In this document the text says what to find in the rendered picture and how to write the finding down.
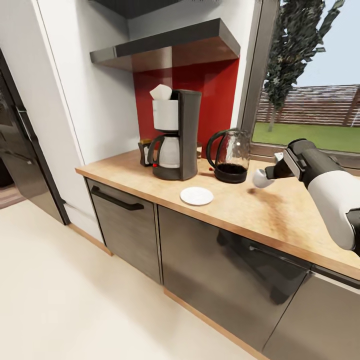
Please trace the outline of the coffee cup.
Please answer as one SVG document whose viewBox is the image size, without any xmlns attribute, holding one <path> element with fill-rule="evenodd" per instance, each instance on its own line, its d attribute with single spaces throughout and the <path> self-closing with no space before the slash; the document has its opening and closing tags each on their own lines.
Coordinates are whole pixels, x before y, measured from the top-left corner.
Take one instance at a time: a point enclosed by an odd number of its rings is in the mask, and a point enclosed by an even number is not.
<svg viewBox="0 0 360 360">
<path fill-rule="evenodd" d="M 266 188 L 272 185 L 276 180 L 267 179 L 266 171 L 262 168 L 258 168 L 252 178 L 252 183 L 259 189 Z"/>
</svg>

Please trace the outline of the paper coffee filter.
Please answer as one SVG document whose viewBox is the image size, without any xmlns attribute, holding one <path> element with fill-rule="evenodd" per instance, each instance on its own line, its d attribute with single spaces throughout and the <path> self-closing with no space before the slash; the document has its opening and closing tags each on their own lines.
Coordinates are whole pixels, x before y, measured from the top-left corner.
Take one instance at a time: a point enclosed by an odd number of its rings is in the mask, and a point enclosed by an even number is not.
<svg viewBox="0 0 360 360">
<path fill-rule="evenodd" d="M 151 96 L 156 100 L 170 100 L 172 95 L 172 89 L 163 84 L 159 84 L 156 88 L 150 91 Z"/>
</svg>

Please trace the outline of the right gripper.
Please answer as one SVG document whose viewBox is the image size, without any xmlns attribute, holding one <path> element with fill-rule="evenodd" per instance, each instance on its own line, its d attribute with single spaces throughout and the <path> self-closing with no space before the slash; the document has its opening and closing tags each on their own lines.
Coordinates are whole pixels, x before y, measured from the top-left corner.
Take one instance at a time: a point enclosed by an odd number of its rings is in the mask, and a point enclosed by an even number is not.
<svg viewBox="0 0 360 360">
<path fill-rule="evenodd" d="M 268 180 L 272 179 L 281 179 L 281 178 L 290 178 L 295 177 L 293 170 L 291 172 L 286 172 L 283 169 L 280 169 L 280 162 L 274 166 L 265 167 L 266 177 Z"/>
</svg>

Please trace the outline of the electric kettle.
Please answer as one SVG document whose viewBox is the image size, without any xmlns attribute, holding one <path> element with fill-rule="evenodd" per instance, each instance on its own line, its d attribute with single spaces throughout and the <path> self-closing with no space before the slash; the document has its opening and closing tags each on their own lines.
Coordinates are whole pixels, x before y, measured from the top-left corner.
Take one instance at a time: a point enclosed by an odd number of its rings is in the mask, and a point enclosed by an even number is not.
<svg viewBox="0 0 360 360">
<path fill-rule="evenodd" d="M 231 128 L 215 133 L 206 146 L 206 158 L 214 170 L 215 177 L 228 184 L 241 184 L 246 181 L 250 157 L 251 144 L 248 131 L 244 128 Z M 210 155 L 211 146 L 217 138 L 222 137 L 216 151 L 215 161 Z"/>
</svg>

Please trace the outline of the bottle of coffee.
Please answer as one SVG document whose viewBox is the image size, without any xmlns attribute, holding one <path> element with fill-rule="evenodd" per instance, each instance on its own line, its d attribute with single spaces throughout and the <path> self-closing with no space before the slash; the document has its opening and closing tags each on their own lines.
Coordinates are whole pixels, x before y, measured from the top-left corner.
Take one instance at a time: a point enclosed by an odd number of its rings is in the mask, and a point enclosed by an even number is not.
<svg viewBox="0 0 360 360">
<path fill-rule="evenodd" d="M 140 153 L 141 153 L 140 163 L 144 167 L 154 166 L 154 164 L 147 162 L 147 154 L 151 142 L 152 140 L 150 139 L 140 139 L 138 143 L 138 148 L 140 149 Z"/>
</svg>

